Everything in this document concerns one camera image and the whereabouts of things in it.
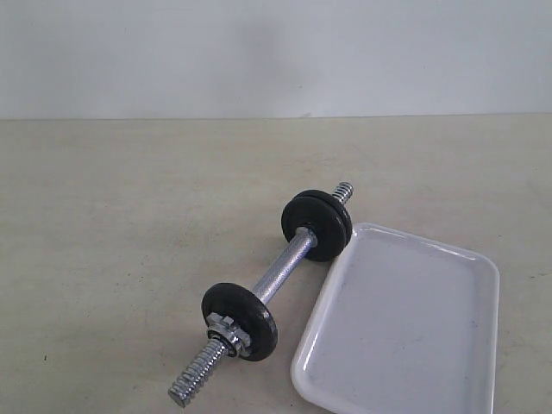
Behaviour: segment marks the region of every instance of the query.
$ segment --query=beige tabletop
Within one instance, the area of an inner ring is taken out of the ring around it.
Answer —
[[[354,184],[354,222],[499,267],[495,412],[552,407],[552,116],[0,122],[0,412],[177,413],[200,301],[251,286],[283,206]],[[322,413],[290,364],[326,264],[269,304],[279,346],[224,361],[190,413]]]

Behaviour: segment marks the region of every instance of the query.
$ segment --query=black weight plate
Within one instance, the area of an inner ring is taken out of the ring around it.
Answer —
[[[213,285],[201,302],[206,318],[211,312],[234,319],[251,336],[251,355],[247,361],[267,358],[278,343],[278,329],[267,307],[248,289],[234,283]]]
[[[351,216],[348,214],[347,209],[343,204],[339,202],[337,198],[332,196],[331,194],[328,194],[327,192],[320,191],[320,190],[306,190],[301,191],[297,196],[295,197],[314,197],[314,198],[320,198],[321,200],[324,200],[326,203],[331,205],[341,216],[343,222],[345,223],[345,230],[347,234],[347,243],[348,244],[351,240],[351,235],[353,235],[353,223],[351,222]]]
[[[347,245],[346,226],[339,212],[320,198],[295,197],[282,212],[282,230],[290,241],[298,227],[311,229],[317,245],[307,253],[313,261],[334,259]]]

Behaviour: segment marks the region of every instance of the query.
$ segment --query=white wall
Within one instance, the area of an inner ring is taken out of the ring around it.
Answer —
[[[552,111],[550,0],[0,0],[0,117]]]

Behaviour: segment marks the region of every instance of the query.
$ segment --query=dumbbell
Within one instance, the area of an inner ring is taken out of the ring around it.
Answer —
[[[332,194],[300,192],[284,208],[281,226],[289,244],[251,290],[233,283],[218,283],[205,294],[201,311],[208,341],[172,383],[169,395],[186,407],[226,356],[246,361],[267,358],[278,343],[278,330],[266,304],[306,257],[330,261],[347,246],[353,225],[344,204],[353,186],[341,182]]]

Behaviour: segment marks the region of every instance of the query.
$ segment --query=plastic tray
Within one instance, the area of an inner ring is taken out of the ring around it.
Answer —
[[[356,224],[295,354],[293,385],[338,414],[491,414],[498,307],[486,257]]]

